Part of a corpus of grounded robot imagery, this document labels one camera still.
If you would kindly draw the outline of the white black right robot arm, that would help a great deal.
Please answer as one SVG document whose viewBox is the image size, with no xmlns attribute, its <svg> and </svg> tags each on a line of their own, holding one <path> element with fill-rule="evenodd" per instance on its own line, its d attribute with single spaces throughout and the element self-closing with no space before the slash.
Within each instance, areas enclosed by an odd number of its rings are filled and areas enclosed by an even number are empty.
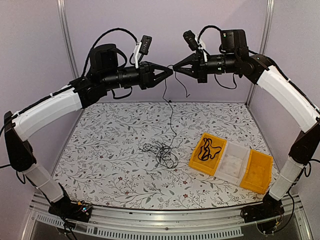
<svg viewBox="0 0 320 240">
<path fill-rule="evenodd" d="M 320 143 L 320 109 L 281 71 L 268 56 L 251 51 L 243 29 L 219 29 L 221 44 L 219 54 L 210 55 L 201 36 L 191 30 L 183 33 L 188 47 L 193 51 L 173 66 L 175 72 L 207 83 L 208 75 L 229 74 L 246 77 L 252 84 L 269 93 L 291 115 L 300 133 L 290 148 L 288 159 L 262 203 L 242 208 L 240 215 L 245 222 L 263 220 L 284 213 L 282 198 L 299 181 Z"/>
</svg>

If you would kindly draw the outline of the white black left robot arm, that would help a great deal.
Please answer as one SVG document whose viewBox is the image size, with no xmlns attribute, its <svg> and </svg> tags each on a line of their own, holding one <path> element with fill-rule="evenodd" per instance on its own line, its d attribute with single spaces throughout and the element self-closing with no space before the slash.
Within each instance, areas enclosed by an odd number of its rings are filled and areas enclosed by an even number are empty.
<svg viewBox="0 0 320 240">
<path fill-rule="evenodd" d="M 87 222 L 92 205 L 70 199 L 62 185 L 37 162 L 29 138 L 55 120 L 97 103 L 110 91 L 133 86 L 153 88 L 173 74 L 170 68 L 148 61 L 135 60 L 133 66 L 119 64 L 120 55 L 122 51 L 113 43 L 91 48 L 81 77 L 21 111 L 4 115 L 4 140 L 11 167 L 43 193 L 49 212 L 62 219 Z"/>
</svg>

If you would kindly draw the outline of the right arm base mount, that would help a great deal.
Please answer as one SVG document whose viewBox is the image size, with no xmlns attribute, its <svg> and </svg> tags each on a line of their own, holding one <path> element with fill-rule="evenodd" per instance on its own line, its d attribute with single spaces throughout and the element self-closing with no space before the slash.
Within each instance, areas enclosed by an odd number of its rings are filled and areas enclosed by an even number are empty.
<svg viewBox="0 0 320 240">
<path fill-rule="evenodd" d="M 292 203 L 291 214 L 284 223 L 285 210 L 282 201 L 266 201 L 255 205 L 244 206 L 240 216 L 245 223 L 256 222 L 258 231 L 265 235 L 274 235 L 282 231 L 290 223 L 295 211 L 295 202 Z"/>
</svg>

